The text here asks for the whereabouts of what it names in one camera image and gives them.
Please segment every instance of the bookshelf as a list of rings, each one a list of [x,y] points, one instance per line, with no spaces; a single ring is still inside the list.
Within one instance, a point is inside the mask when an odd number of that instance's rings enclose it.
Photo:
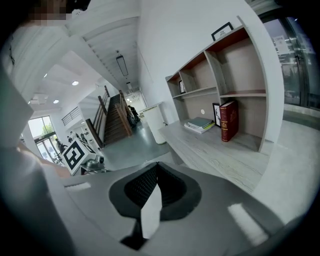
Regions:
[[[239,132],[265,142],[268,93],[256,46],[242,25],[214,41],[168,77],[179,120],[214,119],[213,103],[237,100]],[[186,93],[180,94],[179,81]]]

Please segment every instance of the tree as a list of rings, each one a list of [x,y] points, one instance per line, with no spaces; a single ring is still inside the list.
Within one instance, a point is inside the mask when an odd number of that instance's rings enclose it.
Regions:
[[[49,134],[49,133],[52,133],[54,132],[54,128],[52,127],[52,123],[49,123],[49,124],[46,124],[43,128],[42,128],[42,136],[43,135],[46,135],[46,134]]]

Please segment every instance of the white cylindrical trash can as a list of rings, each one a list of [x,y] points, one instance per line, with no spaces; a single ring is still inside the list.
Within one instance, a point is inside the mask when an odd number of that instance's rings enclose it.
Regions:
[[[153,134],[155,142],[158,144],[163,144],[163,143],[166,143],[166,140],[160,134],[159,129],[161,129],[165,125],[164,125],[164,119],[162,117],[162,114],[159,108],[160,104],[161,103],[155,106],[148,107],[144,109],[142,112],[145,117],[145,120],[147,121],[150,127],[150,130]]]

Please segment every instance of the white cube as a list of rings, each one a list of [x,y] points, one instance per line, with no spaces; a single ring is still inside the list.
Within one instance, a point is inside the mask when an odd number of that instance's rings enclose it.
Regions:
[[[89,144],[79,138],[75,138],[70,146],[62,153],[66,167],[73,175],[81,164],[89,159],[95,159],[97,153],[89,146]]]

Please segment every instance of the green notebook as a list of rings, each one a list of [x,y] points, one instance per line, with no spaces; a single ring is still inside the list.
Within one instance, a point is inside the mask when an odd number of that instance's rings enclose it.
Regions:
[[[188,121],[188,125],[194,126],[194,127],[205,127],[209,124],[211,124],[213,120],[202,118],[202,117],[196,117],[194,119],[191,119]]]

